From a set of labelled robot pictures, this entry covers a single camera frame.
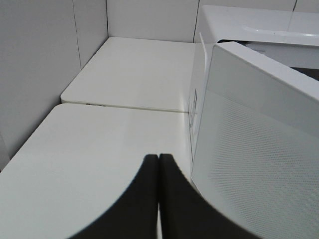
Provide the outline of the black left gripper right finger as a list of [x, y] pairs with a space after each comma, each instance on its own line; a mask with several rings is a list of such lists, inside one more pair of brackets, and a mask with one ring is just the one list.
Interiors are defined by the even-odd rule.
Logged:
[[161, 154], [159, 161], [159, 211], [164, 239], [257, 238], [199, 195], [171, 154]]

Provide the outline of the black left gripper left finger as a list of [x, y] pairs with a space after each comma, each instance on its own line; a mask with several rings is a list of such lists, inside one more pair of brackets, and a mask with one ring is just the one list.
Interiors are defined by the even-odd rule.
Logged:
[[73, 239], [156, 239], [159, 157], [144, 157], [134, 179], [116, 202]]

